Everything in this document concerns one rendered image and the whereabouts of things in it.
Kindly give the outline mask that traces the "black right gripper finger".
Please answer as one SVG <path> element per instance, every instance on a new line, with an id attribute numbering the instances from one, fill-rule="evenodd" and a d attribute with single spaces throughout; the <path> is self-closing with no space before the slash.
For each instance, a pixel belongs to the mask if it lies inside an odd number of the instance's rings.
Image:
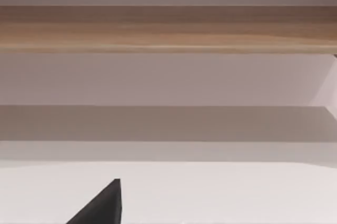
<path id="1" fill-rule="evenodd" d="M 66 224 L 121 224 L 121 180 L 114 179 Z"/>

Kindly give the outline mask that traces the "wooden shelf board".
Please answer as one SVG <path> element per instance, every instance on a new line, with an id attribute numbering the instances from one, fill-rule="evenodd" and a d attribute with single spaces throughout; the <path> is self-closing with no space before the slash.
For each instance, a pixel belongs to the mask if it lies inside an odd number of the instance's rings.
<path id="1" fill-rule="evenodd" d="M 337 6 L 0 6 L 0 52 L 337 54 Z"/>

